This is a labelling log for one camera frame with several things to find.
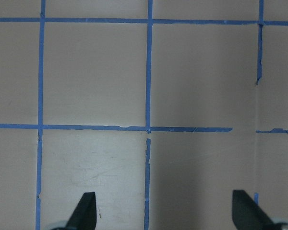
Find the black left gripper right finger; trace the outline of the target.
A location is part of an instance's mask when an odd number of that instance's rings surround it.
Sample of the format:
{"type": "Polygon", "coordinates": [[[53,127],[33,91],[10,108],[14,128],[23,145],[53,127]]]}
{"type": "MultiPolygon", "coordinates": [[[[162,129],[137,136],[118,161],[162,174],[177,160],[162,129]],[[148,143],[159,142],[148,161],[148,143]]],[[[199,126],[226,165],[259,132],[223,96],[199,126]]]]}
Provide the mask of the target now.
{"type": "Polygon", "coordinates": [[[231,216],[237,230],[267,230],[274,225],[244,190],[232,192],[231,216]]]}

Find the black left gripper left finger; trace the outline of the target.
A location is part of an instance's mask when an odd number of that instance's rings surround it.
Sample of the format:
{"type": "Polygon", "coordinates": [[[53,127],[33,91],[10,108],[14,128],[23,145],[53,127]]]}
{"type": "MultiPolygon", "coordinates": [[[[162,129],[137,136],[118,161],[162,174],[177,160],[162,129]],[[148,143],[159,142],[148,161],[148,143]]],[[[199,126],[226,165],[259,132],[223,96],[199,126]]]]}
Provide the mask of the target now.
{"type": "Polygon", "coordinates": [[[84,193],[65,225],[65,230],[94,230],[96,228],[95,192],[84,193]]]}

